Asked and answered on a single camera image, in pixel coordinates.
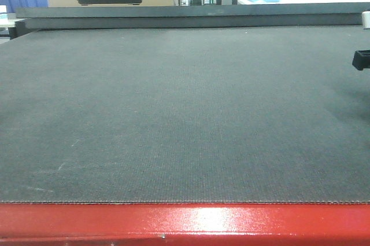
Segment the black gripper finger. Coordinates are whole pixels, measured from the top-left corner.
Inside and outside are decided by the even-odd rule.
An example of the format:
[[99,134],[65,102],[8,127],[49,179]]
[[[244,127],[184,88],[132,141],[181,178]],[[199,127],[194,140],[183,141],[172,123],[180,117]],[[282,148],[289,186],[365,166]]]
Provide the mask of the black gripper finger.
[[370,68],[370,50],[356,50],[352,66],[359,71]]

